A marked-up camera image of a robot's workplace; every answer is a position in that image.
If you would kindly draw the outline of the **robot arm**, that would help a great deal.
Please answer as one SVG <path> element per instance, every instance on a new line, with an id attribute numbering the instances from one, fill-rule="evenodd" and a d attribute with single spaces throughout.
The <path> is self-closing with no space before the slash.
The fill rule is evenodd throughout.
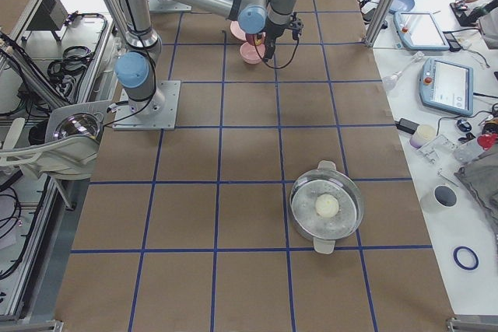
<path id="1" fill-rule="evenodd" d="M 296 0 L 172 0 L 236 21 L 248 36 L 264 34 L 264 62 L 272 59 L 275 45 L 286 30 L 300 39 L 303 24 L 297 17 Z M 117 13 L 123 15 L 125 39 L 130 51 L 115 65 L 116 76 L 128 95 L 133 114 L 146 114 L 162 106 L 156 81 L 160 38 L 153 29 L 148 0 L 118 0 Z"/>

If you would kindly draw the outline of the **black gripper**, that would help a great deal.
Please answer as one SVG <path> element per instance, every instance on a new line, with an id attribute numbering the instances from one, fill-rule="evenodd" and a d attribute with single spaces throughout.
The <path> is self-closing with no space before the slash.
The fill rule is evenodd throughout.
<path id="1" fill-rule="evenodd" d="M 283 23 L 277 23 L 268 16 L 265 20 L 265 60 L 273 59 L 275 53 L 275 42 L 289 30 L 295 41 L 300 39 L 303 31 L 303 21 L 296 12 L 286 17 Z"/>

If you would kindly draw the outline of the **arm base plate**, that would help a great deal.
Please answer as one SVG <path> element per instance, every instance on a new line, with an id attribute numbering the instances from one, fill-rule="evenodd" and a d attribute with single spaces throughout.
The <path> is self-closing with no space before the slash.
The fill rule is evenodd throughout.
<path id="1" fill-rule="evenodd" d="M 156 92 L 151 101 L 129 101 L 128 94 L 121 90 L 119 106 L 111 124 L 116 131 L 155 131 L 175 129 L 177 108 L 181 91 L 179 80 L 161 80 L 156 84 Z"/>
<path id="2" fill-rule="evenodd" d="M 148 0 L 151 13 L 191 12 L 191 6 L 173 0 Z"/>

